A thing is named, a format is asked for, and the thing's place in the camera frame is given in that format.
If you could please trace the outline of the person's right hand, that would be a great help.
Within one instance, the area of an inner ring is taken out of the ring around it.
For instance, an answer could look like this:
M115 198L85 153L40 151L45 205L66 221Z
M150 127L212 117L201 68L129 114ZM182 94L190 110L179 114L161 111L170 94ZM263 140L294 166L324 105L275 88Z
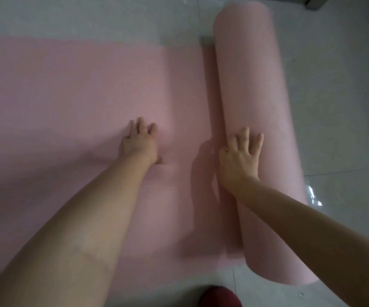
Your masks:
M260 155L253 155L253 142L257 135L252 135L249 127L244 127L231 136L233 135L237 135L239 153L229 153L227 141L227 146L219 151L218 175L225 190L236 199L242 199L251 192L254 185L260 183Z

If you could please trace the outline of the person's left hand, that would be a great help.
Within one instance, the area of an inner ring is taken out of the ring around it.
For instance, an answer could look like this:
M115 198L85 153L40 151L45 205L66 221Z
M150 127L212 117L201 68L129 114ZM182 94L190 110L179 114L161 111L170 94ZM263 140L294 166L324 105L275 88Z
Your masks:
M147 123L148 135L137 134L137 119L129 123L129 133L122 140L122 149L125 155L138 154L146 158L149 165L154 165L158 153L158 126L156 123Z

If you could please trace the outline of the pink foam mat roll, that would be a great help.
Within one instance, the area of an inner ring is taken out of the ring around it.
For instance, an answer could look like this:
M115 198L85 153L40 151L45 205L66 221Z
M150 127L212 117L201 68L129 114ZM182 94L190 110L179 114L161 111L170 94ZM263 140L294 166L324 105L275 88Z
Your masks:
M268 280L318 278L217 183L217 150L264 133L262 182L307 204L272 11L240 1L217 15L215 46L0 37L0 272L114 160L128 123L157 123L152 166L111 287L155 287L245 261Z

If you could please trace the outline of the person's left forearm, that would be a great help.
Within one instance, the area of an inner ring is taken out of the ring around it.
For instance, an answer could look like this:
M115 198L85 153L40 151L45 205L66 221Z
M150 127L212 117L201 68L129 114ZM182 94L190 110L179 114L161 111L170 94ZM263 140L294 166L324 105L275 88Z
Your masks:
M104 307L141 183L132 152L72 197L0 274L0 307Z

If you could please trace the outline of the person's right forearm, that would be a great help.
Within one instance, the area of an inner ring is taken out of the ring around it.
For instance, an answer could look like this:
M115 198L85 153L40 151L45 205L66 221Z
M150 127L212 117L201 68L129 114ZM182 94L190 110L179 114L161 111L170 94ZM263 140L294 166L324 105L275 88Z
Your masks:
M369 239L251 176L223 186L350 307L369 307Z

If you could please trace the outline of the dark red clothing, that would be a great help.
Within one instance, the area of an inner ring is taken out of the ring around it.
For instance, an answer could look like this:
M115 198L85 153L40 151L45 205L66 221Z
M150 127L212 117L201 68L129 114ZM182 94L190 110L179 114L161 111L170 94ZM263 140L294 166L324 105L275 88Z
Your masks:
M197 307L243 307L243 305L230 289L211 286L201 295Z

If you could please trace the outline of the grey furniture leg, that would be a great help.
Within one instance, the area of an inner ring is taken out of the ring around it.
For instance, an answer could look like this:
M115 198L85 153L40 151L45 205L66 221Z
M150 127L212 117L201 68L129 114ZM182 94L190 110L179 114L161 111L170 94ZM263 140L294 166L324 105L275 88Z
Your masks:
M307 0L305 3L305 8L307 10L316 11L324 6L329 0Z

